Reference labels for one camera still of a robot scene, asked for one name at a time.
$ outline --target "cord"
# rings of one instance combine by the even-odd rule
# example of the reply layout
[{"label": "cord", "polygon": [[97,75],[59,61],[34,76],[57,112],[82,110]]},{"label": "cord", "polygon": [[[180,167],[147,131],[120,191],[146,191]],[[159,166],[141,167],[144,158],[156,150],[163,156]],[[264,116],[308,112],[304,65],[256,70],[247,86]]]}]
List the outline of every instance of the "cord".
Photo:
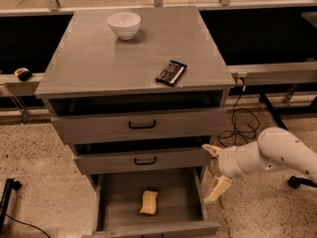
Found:
[{"label": "cord", "polygon": [[15,222],[17,222],[17,223],[20,223],[20,224],[23,224],[23,225],[26,225],[26,226],[31,226],[31,227],[33,227],[33,228],[35,228],[35,229],[38,229],[39,231],[41,231],[42,233],[44,233],[48,238],[51,238],[51,236],[46,232],[46,231],[44,231],[44,230],[42,230],[40,227],[37,227],[37,226],[35,226],[35,225],[32,225],[32,224],[29,224],[29,223],[25,223],[25,222],[22,222],[22,221],[20,221],[20,220],[17,220],[17,219],[15,219],[14,217],[11,217],[9,214],[5,214],[8,218],[10,218],[10,219],[12,219],[13,221],[15,221]]},{"label": "cord", "polygon": [[[239,137],[242,138],[246,144],[249,143],[248,142],[249,139],[255,139],[257,137],[257,130],[260,127],[259,118],[252,111],[250,111],[248,108],[236,108],[236,106],[237,106],[237,104],[242,96],[243,96],[243,94],[240,94],[240,96],[238,97],[236,103],[234,104],[233,110],[232,110],[231,122],[233,125],[233,130],[232,131],[223,131],[217,136],[218,142],[223,147],[227,148],[227,146],[222,142],[222,140],[224,140],[224,139],[230,139],[230,138],[234,137],[234,144],[235,144],[235,146],[237,146],[237,139]],[[249,114],[252,115],[252,117],[254,117],[256,119],[257,124],[255,127],[250,125],[250,124],[247,124],[247,126],[250,128],[250,130],[249,129],[243,130],[243,129],[238,128],[238,126],[237,126],[237,114],[241,111],[244,111],[244,112],[247,111]]]}]

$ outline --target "black handle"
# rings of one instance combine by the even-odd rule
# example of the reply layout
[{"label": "black handle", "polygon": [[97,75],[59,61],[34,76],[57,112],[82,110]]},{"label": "black handle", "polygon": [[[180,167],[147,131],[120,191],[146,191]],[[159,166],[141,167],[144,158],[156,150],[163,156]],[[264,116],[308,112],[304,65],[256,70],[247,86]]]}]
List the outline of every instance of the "black handle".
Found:
[{"label": "black handle", "polygon": [[143,165],[153,165],[157,162],[157,157],[154,157],[152,160],[146,160],[145,162],[138,161],[137,158],[135,158],[135,165],[137,166],[143,166]]},{"label": "black handle", "polygon": [[157,121],[153,120],[153,123],[150,125],[133,125],[132,122],[129,122],[129,128],[132,130],[142,130],[142,129],[152,129],[157,125]]}]

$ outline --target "bowl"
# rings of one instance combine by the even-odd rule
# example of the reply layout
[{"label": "bowl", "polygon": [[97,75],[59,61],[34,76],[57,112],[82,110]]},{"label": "bowl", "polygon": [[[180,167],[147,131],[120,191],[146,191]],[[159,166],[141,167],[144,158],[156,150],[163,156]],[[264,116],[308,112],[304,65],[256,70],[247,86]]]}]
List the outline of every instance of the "bowl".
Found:
[{"label": "bowl", "polygon": [[108,18],[108,24],[113,33],[122,40],[130,40],[138,33],[141,17],[131,12],[121,12]]}]

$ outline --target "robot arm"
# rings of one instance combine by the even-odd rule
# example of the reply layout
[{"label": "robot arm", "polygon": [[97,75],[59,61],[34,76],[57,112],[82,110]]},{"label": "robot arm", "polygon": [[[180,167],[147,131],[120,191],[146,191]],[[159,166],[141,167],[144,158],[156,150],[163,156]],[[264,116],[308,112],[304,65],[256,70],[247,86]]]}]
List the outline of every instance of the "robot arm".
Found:
[{"label": "robot arm", "polygon": [[231,186],[233,179],[252,172],[291,168],[317,183],[317,153],[281,128],[267,128],[260,133],[257,141],[241,147],[223,150],[210,145],[202,147],[218,159],[222,174],[213,180],[206,202],[215,201]]}]

